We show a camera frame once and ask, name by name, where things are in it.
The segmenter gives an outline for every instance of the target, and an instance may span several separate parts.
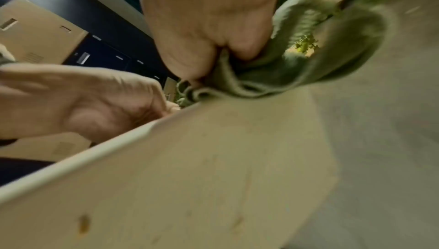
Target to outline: green fabric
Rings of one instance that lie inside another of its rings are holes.
[[[301,36],[314,31],[330,18],[332,26],[325,44],[310,57],[287,51]],[[273,17],[273,34],[265,48],[251,61],[234,58],[222,49],[213,70],[193,88],[187,81],[177,90],[188,106],[210,97],[256,99],[275,95],[300,85],[333,80],[361,67],[381,45],[387,32],[384,17],[354,5],[340,11],[326,0],[301,0],[281,6]]]

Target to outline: skin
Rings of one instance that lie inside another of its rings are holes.
[[[192,82],[219,48],[251,59],[272,32],[276,0],[141,0],[165,65]],[[12,59],[6,48],[3,55]],[[77,132],[103,142],[178,107],[157,81],[136,74],[54,64],[0,67],[0,139]]]

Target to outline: floor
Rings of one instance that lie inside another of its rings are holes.
[[[312,87],[341,182],[285,248],[439,248],[439,0],[385,4],[385,47]]]

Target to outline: gray floor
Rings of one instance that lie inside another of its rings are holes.
[[[312,87],[341,183],[286,248],[439,248],[439,0],[386,0],[395,35]]]

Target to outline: white board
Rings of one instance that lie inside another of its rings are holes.
[[[0,241],[10,249],[274,249],[336,181],[306,88],[210,101],[0,188]]]

